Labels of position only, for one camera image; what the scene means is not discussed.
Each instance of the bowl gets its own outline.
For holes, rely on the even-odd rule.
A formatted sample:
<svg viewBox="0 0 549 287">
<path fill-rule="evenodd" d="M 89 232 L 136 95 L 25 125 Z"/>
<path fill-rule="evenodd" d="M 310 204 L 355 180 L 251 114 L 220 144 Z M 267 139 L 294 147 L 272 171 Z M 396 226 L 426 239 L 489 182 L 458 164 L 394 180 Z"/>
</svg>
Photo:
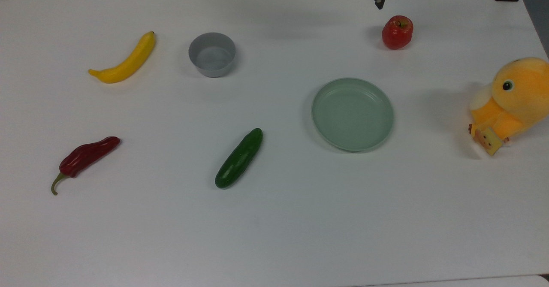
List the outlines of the bowl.
<svg viewBox="0 0 549 287">
<path fill-rule="evenodd" d="M 227 74 L 235 60 L 235 43 L 222 33 L 204 33 L 189 46 L 189 58 L 204 76 L 217 78 Z"/>
</svg>

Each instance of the chili pepper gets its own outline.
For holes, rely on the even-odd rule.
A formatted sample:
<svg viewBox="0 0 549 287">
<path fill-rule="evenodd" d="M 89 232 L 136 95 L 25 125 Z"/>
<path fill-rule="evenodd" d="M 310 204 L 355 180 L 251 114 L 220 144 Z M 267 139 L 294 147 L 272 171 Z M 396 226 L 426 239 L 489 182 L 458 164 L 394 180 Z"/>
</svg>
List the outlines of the chili pepper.
<svg viewBox="0 0 549 287">
<path fill-rule="evenodd" d="M 75 150 L 69 154 L 59 165 L 59 175 L 51 184 L 51 192 L 57 195 L 55 191 L 55 184 L 63 180 L 64 178 L 76 176 L 89 165 L 97 162 L 103 156 L 106 156 L 109 152 L 114 150 L 116 146 L 120 144 L 120 138 L 107 137 L 100 142 L 94 142 L 91 144 L 84 144 L 75 148 Z"/>
</svg>

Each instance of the green cucumber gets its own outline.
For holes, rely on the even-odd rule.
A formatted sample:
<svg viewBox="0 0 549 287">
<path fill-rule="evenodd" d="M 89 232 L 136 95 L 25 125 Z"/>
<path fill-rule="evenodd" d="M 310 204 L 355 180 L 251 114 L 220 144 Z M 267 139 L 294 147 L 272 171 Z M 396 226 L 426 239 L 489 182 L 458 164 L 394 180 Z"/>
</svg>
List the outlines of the green cucumber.
<svg viewBox="0 0 549 287">
<path fill-rule="evenodd" d="M 216 187 L 225 189 L 235 183 L 250 165 L 253 157 L 259 151 L 262 141 L 263 131 L 261 129 L 255 128 L 249 132 L 219 169 L 215 176 Z"/>
</svg>

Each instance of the green plate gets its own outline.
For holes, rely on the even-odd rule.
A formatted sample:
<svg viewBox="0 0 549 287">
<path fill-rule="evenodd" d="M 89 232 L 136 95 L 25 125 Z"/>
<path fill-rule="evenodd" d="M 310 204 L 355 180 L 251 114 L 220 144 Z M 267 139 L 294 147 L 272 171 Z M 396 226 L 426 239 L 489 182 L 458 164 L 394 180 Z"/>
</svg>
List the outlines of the green plate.
<svg viewBox="0 0 549 287">
<path fill-rule="evenodd" d="M 370 82 L 341 78 L 326 84 L 312 103 L 312 119 L 327 142 L 359 152 L 380 145 L 392 129 L 394 112 L 387 95 Z"/>
</svg>

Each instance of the red apple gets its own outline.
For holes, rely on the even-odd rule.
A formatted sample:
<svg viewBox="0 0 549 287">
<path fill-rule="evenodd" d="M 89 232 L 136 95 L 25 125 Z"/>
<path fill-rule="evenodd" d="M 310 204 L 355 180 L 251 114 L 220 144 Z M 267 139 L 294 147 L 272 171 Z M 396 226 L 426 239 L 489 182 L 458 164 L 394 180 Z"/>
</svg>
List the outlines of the red apple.
<svg viewBox="0 0 549 287">
<path fill-rule="evenodd" d="M 413 23 L 403 15 L 392 17 L 383 27 L 383 43 L 392 50 L 406 46 L 412 40 Z"/>
</svg>

